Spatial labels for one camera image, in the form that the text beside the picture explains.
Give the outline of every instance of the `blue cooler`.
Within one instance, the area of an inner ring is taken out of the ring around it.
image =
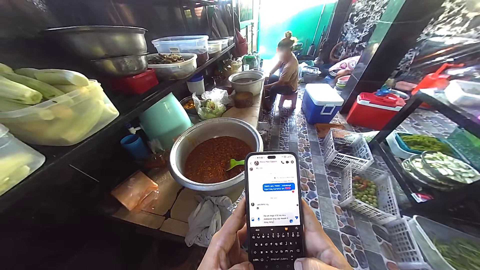
[[[301,110],[309,124],[330,123],[342,105],[343,98],[329,84],[305,86]]]

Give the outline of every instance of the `red-orange food in pot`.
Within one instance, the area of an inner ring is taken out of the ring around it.
[[[250,152],[250,146],[237,138],[224,136],[208,139],[188,155],[185,176],[203,184],[223,182],[244,171],[243,165],[226,171],[225,165],[230,159],[244,160]]]

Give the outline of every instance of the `small pink stool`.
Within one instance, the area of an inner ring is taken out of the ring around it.
[[[280,102],[278,104],[278,110],[282,110],[282,107],[283,107],[283,102],[285,100],[291,100],[292,101],[292,110],[295,109],[295,106],[297,105],[297,94],[298,94],[298,91],[289,95],[289,96],[286,96],[286,95],[280,95]]]

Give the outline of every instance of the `blue plastic cup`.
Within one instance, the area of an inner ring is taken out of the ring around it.
[[[120,143],[135,160],[143,161],[150,153],[142,138],[135,134],[125,136]]]

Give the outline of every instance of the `green wall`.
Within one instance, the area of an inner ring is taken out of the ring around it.
[[[315,45],[318,46],[322,29],[325,26],[325,30],[327,30],[328,21],[336,1],[310,0],[311,6],[302,9],[303,2],[302,0],[289,1],[289,5],[285,5],[280,4],[278,0],[261,1],[258,42],[259,52],[263,59],[271,59],[275,56],[276,46],[285,37],[284,33],[288,30],[292,31],[293,36],[298,38],[300,42],[303,42],[303,54],[306,54],[315,35],[322,8],[325,5],[315,37]]]

